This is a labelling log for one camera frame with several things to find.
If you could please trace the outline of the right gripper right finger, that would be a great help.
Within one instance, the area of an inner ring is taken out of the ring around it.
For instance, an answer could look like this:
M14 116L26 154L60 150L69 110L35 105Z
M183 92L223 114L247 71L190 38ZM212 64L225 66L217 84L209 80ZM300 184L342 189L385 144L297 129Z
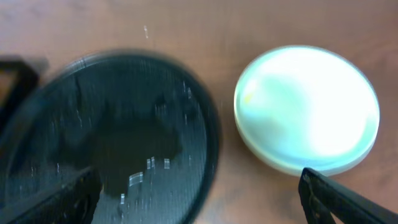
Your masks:
M395 224L397 214L340 185L329 177L304 168L298 184L300 201L308 224Z

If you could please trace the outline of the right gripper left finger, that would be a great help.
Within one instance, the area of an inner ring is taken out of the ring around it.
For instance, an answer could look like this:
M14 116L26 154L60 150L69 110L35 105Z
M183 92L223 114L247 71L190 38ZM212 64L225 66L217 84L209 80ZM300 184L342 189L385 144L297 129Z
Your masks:
M102 183L97 169L87 167L73 177L1 209L1 223L90 224Z

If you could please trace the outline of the light blue plate front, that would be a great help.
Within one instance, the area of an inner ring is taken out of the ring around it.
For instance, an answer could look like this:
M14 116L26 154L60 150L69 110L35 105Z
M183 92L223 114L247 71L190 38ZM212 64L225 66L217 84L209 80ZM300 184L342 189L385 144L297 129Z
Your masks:
M234 90L234 118L249 150L280 172L335 175L371 151L380 123L365 74L329 50L288 45L255 58Z

